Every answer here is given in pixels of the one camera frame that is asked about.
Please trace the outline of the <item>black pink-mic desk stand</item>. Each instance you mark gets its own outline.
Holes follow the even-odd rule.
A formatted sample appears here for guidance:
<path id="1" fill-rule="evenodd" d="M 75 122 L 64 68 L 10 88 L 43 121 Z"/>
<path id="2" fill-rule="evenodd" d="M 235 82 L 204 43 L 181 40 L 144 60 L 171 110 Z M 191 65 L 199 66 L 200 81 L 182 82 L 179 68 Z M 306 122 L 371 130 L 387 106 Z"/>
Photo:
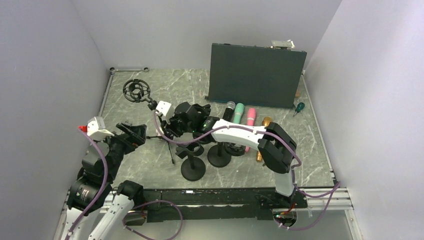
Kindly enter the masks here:
<path id="1" fill-rule="evenodd" d="M 197 111 L 197 113 L 200 114 L 198 126 L 192 132 L 192 138 L 196 139 L 196 138 L 198 138 L 198 137 L 200 137 L 200 136 L 202 136 L 203 134 L 206 133 L 206 131 L 201 130 L 201 126 L 203 126 L 207 117 L 210 116 L 211 105 L 206 104 L 206 105 L 201 106 L 201 105 L 196 103 L 196 104 L 193 105 L 193 107 Z M 202 139 L 198 140 L 197 142 L 200 143 L 201 145 L 207 145 L 207 144 L 213 142 L 213 140 L 210 138 L 210 136 L 205 136 Z"/>

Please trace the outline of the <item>black tripod shock-mount stand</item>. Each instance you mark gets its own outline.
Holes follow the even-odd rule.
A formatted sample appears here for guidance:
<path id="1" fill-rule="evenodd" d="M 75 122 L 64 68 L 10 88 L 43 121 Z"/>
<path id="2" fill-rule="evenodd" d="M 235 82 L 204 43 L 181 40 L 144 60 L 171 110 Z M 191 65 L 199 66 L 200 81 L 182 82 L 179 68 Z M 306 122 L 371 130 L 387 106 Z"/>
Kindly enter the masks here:
<path id="1" fill-rule="evenodd" d="M 160 113 L 156 110 L 156 107 L 159 102 L 157 102 L 151 97 L 151 88 L 149 84 L 142 79 L 130 79 L 123 85 L 122 92 L 124 97 L 132 103 L 147 103 L 148 108 L 154 112 L 153 119 L 157 120 L 158 118 L 159 120 L 158 129 L 156 130 L 156 133 L 158 135 L 154 138 L 159 138 L 165 141 L 163 137 L 163 135 L 165 136 L 165 134 L 162 130 L 162 120 L 165 119 L 160 116 Z"/>

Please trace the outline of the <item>black clip desk stand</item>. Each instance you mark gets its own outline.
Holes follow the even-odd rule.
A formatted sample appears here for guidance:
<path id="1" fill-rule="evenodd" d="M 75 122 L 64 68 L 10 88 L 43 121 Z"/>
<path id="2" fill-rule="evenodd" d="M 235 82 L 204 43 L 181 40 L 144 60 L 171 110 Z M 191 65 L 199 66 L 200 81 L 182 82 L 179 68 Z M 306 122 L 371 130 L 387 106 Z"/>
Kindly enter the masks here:
<path id="1" fill-rule="evenodd" d="M 181 164 L 181 175 L 188 181 L 195 182 L 200 180 L 206 173 L 206 165 L 199 158 L 204 153 L 204 148 L 198 142 L 184 144 L 176 147 L 176 155 L 184 159 Z"/>

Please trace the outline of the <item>mint green microphone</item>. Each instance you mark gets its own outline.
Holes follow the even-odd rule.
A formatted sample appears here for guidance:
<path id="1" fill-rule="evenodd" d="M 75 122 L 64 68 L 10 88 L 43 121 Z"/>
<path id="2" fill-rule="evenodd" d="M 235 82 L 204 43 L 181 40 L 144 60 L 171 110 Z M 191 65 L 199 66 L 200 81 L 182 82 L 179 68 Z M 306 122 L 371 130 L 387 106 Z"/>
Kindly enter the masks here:
<path id="1" fill-rule="evenodd" d="M 244 107 L 243 103 L 239 102 L 235 105 L 234 116 L 233 116 L 233 120 L 232 120 L 232 122 L 234 124 L 239 124 L 241 122 L 241 118 L 243 116 L 244 109 L 245 109 L 245 107 Z"/>

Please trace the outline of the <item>pink microphone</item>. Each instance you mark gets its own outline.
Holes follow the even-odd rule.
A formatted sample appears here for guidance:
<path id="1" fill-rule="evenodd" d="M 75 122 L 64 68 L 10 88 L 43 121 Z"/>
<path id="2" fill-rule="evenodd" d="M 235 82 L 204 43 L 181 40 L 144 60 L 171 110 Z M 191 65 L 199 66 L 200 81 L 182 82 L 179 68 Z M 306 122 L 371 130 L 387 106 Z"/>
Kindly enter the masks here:
<path id="1" fill-rule="evenodd" d="M 256 109 L 251 107 L 247 111 L 246 125 L 247 126 L 254 126 L 255 120 L 256 120 Z"/>

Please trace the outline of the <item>gold condenser microphone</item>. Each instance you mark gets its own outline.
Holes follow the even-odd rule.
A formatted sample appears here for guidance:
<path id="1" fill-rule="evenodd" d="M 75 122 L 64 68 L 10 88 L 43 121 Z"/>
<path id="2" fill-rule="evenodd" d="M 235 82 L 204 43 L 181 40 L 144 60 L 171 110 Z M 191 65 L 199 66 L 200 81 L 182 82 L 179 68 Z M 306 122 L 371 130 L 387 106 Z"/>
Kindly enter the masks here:
<path id="1" fill-rule="evenodd" d="M 273 119 L 271 118 L 271 117 L 269 117 L 269 116 L 266 116 L 266 117 L 264 117 L 263 118 L 263 120 L 262 120 L 262 126 L 264 126 L 264 127 L 268 127 L 269 126 L 269 124 L 271 123 L 273 121 Z M 260 162 L 262 162 L 263 161 L 263 157 L 262 157 L 262 154 L 260 153 L 260 151 L 258 150 L 257 152 L 256 152 L 256 161 L 258 162 L 258 163 L 260 163 Z"/>

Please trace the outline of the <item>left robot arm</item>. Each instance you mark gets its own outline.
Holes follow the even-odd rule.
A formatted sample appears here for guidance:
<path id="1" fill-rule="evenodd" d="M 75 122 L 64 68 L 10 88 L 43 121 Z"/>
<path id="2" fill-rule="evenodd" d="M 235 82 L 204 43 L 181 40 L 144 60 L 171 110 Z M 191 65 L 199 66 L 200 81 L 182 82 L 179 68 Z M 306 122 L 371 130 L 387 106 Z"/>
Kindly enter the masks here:
<path id="1" fill-rule="evenodd" d="M 95 224 L 125 155 L 146 142 L 147 126 L 118 123 L 116 134 L 92 120 L 79 126 L 90 146 L 81 163 L 76 181 L 69 189 L 63 240 L 106 240 L 112 228 L 123 220 L 129 210 L 139 209 L 145 202 L 142 185 L 125 180 L 118 185 L 112 203 L 98 224 Z"/>

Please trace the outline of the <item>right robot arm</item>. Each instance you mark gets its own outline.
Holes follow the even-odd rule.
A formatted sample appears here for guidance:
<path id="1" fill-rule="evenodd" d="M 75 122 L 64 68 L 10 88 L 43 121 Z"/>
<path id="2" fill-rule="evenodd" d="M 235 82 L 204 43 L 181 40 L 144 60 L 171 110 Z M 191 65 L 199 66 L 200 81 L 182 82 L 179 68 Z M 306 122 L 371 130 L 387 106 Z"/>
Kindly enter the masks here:
<path id="1" fill-rule="evenodd" d="M 274 172 L 276 203 L 282 208 L 289 207 L 295 201 L 294 140 L 275 122 L 248 126 L 211 116 L 210 112 L 209 105 L 183 102 L 173 108 L 171 103 L 160 101 L 153 119 L 157 131 L 169 142 L 185 133 L 194 133 L 194 141 L 231 143 L 259 151 L 265 166 Z"/>

